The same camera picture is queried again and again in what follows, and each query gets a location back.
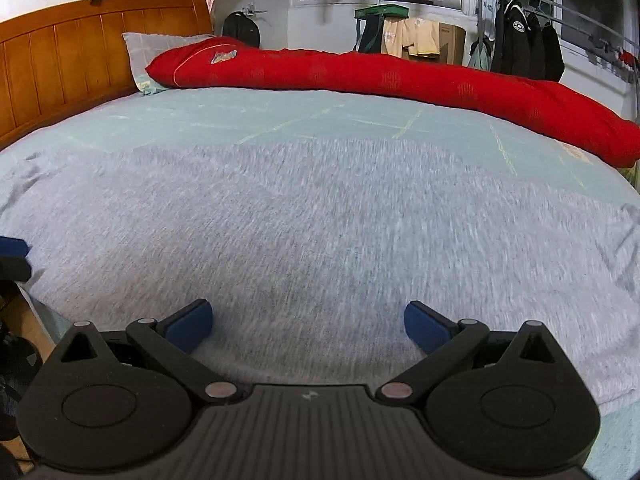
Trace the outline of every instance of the wooden floor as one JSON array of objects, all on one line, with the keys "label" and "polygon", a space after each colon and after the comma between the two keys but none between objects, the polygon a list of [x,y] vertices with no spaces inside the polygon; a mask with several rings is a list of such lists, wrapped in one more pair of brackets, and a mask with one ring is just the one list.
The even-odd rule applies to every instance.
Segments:
[{"label": "wooden floor", "polygon": [[[43,332],[40,323],[31,312],[29,305],[17,287],[13,284],[11,286],[15,288],[15,290],[9,288],[3,291],[2,296],[6,298],[7,303],[4,308],[0,310],[0,317],[2,317],[13,334],[31,341],[40,352],[42,359],[45,360],[49,357],[49,354],[51,354],[53,344]],[[2,445],[11,451],[16,458],[28,459],[27,452],[22,445],[20,437],[8,442],[2,442]],[[25,472],[31,468],[29,463],[23,462],[20,465]]]}]

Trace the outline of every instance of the white pillowcase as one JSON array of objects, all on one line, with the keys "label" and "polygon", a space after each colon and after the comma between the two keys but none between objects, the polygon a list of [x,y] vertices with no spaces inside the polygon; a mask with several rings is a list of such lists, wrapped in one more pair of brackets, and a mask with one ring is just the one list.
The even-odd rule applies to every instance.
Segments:
[{"label": "white pillowcase", "polygon": [[129,62],[133,81],[145,95],[157,94],[168,88],[154,81],[146,73],[146,67],[163,52],[181,46],[198,43],[213,38],[212,34],[199,36],[166,36],[164,34],[141,34],[139,32],[124,32],[122,37],[127,44]]}]

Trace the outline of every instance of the blue gripper pad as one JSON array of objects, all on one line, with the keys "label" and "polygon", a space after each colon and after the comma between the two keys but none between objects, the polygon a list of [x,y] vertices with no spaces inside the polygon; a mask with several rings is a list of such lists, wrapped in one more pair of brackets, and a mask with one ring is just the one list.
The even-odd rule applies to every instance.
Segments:
[{"label": "blue gripper pad", "polygon": [[170,323],[164,329],[164,338],[183,352],[190,354],[204,338],[211,335],[213,309],[208,301],[200,300],[198,304],[192,304],[184,311],[181,316],[168,319]]},{"label": "blue gripper pad", "polygon": [[29,246],[20,238],[0,236],[0,256],[14,256],[25,258],[29,254]]},{"label": "blue gripper pad", "polygon": [[428,355],[449,342],[459,328],[420,301],[412,301],[404,310],[404,331]]}]

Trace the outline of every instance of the cardboard box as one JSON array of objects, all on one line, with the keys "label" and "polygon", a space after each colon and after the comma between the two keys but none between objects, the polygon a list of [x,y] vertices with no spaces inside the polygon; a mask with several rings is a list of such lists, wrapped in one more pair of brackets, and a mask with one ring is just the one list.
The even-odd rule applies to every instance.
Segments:
[{"label": "cardboard box", "polygon": [[440,62],[462,65],[465,55],[466,30],[462,27],[440,24]]}]

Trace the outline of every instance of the hanging clothes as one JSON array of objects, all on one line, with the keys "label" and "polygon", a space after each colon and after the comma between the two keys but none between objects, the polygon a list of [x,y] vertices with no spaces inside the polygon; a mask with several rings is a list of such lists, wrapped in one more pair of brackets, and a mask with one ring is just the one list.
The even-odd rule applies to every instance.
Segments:
[{"label": "hanging clothes", "polygon": [[500,59],[496,72],[529,77],[531,49],[527,30],[527,17],[522,4],[518,0],[511,0],[504,11],[502,49],[498,50],[497,44],[495,47],[494,59]]},{"label": "hanging clothes", "polygon": [[482,20],[484,21],[484,33],[489,41],[495,41],[495,20],[498,14],[498,0],[482,0]]},{"label": "hanging clothes", "polygon": [[440,55],[440,23],[422,18],[385,18],[382,53],[402,57],[407,48],[411,56]]},{"label": "hanging clothes", "polygon": [[527,18],[527,37],[529,40],[529,78],[544,80],[545,79],[545,44],[542,40],[542,28],[540,20],[532,12]]},{"label": "hanging clothes", "polygon": [[471,58],[468,67],[488,71],[491,68],[491,44],[486,36],[482,40],[482,46],[478,48],[478,40],[471,44]]},{"label": "hanging clothes", "polygon": [[632,53],[627,52],[626,50],[618,53],[618,59],[631,68],[636,66],[636,58]]},{"label": "hanging clothes", "polygon": [[504,11],[507,9],[507,0],[500,0],[495,13],[495,49],[491,62],[491,72],[502,73],[502,51],[504,46]]},{"label": "hanging clothes", "polygon": [[564,73],[564,60],[553,25],[547,24],[542,28],[542,43],[545,46],[545,79],[558,83]]}]

